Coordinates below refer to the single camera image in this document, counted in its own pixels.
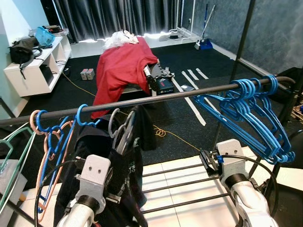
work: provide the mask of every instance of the white shelving unit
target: white shelving unit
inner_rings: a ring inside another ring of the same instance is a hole
[[[56,37],[52,44],[51,49],[43,49],[38,59],[34,59],[23,69],[26,79],[20,72],[19,64],[12,63],[4,69],[6,77],[20,97],[52,92],[71,54],[71,46],[67,36]],[[42,64],[46,64],[52,72],[56,72],[53,74],[53,80],[49,85],[40,70]]]

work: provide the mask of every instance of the backpack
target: backpack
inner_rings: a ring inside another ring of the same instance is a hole
[[[20,65],[20,72],[24,79],[25,76],[22,70],[28,66],[34,58],[42,54],[40,48],[34,48],[34,46],[39,45],[35,37],[21,39],[13,43],[13,46],[9,47],[10,58],[13,63]],[[33,50],[38,50],[38,54],[33,54]]]

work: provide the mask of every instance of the white tape strip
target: white tape strip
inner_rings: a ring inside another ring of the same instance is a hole
[[[191,80],[191,78],[189,78],[189,76],[186,75],[186,73],[183,73],[183,72],[182,72],[182,74],[183,74],[183,76],[189,81],[189,83],[190,83],[196,90],[199,89],[198,86]],[[215,111],[219,112],[219,111],[217,110],[217,108],[208,100],[208,98],[205,98],[205,101],[206,101],[206,102],[207,102]]]
[[[174,83],[174,85],[176,86],[176,88],[179,90],[179,92],[183,92],[182,88],[180,87],[180,85],[176,82],[176,80],[174,78],[171,79],[171,81]],[[187,101],[188,105],[190,106],[190,108],[194,111],[197,119],[200,121],[200,123],[205,126],[206,122],[204,121],[203,117],[201,116],[200,112],[197,110],[197,108],[195,107],[195,105],[192,103],[192,101],[189,99],[189,97],[186,97],[185,100]]]
[[[188,70],[188,72],[195,80],[199,80],[199,78],[192,72],[192,70]]]
[[[204,79],[208,79],[208,77],[200,69],[196,68],[196,70]]]

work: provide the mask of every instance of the red cloth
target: red cloth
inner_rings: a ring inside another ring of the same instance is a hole
[[[138,84],[149,94],[143,69],[147,64],[155,64],[158,60],[144,38],[138,37],[138,40],[138,44],[110,48],[100,56],[96,72],[98,90],[93,105],[117,102],[129,83]],[[91,118],[95,119],[107,112],[108,110],[94,112]]]

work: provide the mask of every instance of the small box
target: small box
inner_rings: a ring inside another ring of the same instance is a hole
[[[86,72],[88,71],[88,69],[84,69],[82,70],[82,72],[80,73],[81,74],[81,78],[82,80],[87,80],[87,77],[86,77]]]
[[[88,80],[92,80],[95,76],[95,72],[94,72],[94,69],[89,69],[87,72],[86,72],[86,77]]]

